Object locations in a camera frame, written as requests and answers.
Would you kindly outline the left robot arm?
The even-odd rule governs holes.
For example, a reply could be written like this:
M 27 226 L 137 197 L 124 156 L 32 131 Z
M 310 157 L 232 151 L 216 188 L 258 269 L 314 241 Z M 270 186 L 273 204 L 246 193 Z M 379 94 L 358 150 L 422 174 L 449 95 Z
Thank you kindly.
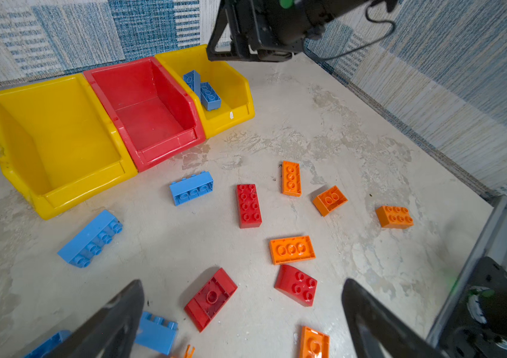
M 355 280 L 345 281 L 341 302 L 358 357 L 440 355 Z M 475 322 L 507 341 L 507 286 L 472 289 L 467 303 Z M 133 280 L 49 357 L 129 357 L 143 305 L 142 283 Z

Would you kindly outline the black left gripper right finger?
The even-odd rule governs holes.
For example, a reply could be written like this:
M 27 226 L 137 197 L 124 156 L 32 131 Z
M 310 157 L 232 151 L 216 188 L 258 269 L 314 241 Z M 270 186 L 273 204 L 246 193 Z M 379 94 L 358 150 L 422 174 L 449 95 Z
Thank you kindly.
M 357 357 L 441 357 L 356 280 L 344 282 L 341 303 Z

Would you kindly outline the left yellow plastic bin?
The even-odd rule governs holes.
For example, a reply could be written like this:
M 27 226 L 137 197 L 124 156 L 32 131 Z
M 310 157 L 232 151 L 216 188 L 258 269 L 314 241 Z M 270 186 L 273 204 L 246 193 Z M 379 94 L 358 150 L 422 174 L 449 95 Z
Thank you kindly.
M 82 74 L 0 91 L 0 167 L 44 220 L 138 173 Z

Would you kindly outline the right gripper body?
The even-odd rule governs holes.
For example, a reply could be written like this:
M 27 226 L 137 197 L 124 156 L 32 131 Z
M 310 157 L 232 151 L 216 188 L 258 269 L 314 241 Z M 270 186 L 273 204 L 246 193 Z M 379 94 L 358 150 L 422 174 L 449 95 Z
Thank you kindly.
M 303 51 L 310 1 L 221 1 L 210 61 L 285 62 Z

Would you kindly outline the blue lego brick small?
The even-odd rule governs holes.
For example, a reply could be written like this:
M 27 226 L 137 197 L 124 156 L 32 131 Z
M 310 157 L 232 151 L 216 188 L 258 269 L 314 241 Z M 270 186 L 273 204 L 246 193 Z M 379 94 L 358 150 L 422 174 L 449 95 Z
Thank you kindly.
M 148 349 L 169 355 L 177 336 L 177 322 L 167 321 L 143 311 L 135 337 L 135 343 Z

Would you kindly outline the right yellow plastic bin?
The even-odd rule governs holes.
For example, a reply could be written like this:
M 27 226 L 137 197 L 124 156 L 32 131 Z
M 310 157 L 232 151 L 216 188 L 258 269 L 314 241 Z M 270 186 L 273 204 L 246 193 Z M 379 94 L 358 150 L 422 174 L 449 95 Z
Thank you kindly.
M 248 80 L 224 61 L 211 62 L 207 57 L 205 45 L 157 54 L 155 58 L 190 95 L 207 138 L 255 116 Z M 184 82 L 183 76 L 193 70 L 198 72 L 201 81 L 209 83 L 221 98 L 219 109 L 207 110 L 202 105 L 201 98 Z

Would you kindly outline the orange lego lattice piece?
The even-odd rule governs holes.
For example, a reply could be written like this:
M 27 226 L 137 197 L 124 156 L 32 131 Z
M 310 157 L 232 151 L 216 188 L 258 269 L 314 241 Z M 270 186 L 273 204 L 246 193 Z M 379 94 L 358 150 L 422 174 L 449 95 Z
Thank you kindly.
M 195 347 L 193 347 L 192 345 L 187 345 L 182 358 L 193 358 L 194 354 L 195 354 Z

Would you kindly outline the orange lego brick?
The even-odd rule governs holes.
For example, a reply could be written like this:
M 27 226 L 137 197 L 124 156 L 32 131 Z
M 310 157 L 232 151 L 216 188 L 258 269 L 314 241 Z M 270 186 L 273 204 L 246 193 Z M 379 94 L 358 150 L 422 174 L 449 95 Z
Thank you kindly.
M 307 326 L 303 326 L 299 358 L 328 358 L 330 338 Z
M 328 216 L 347 202 L 347 198 L 337 186 L 322 192 L 313 200 L 314 206 L 322 216 Z
M 381 206 L 376 209 L 376 214 L 382 228 L 407 229 L 414 225 L 405 207 Z
M 300 180 L 300 166 L 298 163 L 283 161 L 282 165 L 282 194 L 301 197 L 302 187 Z
M 271 240 L 269 249 L 274 265 L 290 264 L 316 258 L 309 236 Z

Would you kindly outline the red curved lego brick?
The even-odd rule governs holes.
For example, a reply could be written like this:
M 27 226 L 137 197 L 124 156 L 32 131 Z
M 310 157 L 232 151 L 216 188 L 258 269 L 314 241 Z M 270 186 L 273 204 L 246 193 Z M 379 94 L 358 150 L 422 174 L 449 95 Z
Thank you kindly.
M 186 304 L 184 310 L 200 333 L 212 322 L 237 289 L 226 271 L 220 268 Z

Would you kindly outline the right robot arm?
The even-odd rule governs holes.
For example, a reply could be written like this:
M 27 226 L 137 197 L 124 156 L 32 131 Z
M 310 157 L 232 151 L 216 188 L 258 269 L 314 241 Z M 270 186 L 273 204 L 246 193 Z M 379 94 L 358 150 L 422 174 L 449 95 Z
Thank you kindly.
M 390 19 L 371 18 L 369 10 L 379 4 L 381 1 L 221 1 L 207 44 L 207 58 L 211 62 L 289 61 L 296 54 L 307 53 L 306 41 L 319 40 L 328 23 L 362 6 L 368 22 L 390 25 L 384 36 L 339 55 L 308 55 L 317 62 L 333 61 L 366 49 L 395 32 L 397 25 Z

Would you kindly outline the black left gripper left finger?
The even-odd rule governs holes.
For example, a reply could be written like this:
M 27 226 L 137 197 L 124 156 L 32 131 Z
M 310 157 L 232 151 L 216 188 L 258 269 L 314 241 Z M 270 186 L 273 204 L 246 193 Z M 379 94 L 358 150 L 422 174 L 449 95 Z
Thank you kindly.
M 143 307 L 144 289 L 136 279 L 47 356 L 129 357 Z

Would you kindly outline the yellow plastic bin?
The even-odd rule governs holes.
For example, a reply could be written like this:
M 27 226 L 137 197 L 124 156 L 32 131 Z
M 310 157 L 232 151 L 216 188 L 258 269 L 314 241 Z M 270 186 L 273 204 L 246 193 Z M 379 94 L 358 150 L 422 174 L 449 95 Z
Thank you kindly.
M 44 220 L 138 173 L 82 74 L 0 91 L 0 167 Z
M 207 57 L 205 45 L 157 54 L 155 58 L 190 95 L 207 138 L 255 116 L 248 80 L 224 61 L 211 62 Z M 183 76 L 193 70 L 198 72 L 201 81 L 209 83 L 221 98 L 219 109 L 207 110 L 202 105 L 201 98 L 184 82 Z

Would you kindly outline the red plastic bin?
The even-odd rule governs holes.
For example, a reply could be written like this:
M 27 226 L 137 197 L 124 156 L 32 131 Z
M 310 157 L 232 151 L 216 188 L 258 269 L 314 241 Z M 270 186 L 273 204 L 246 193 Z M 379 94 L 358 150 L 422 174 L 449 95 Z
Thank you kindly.
M 83 74 L 139 172 L 206 140 L 192 97 L 156 58 Z

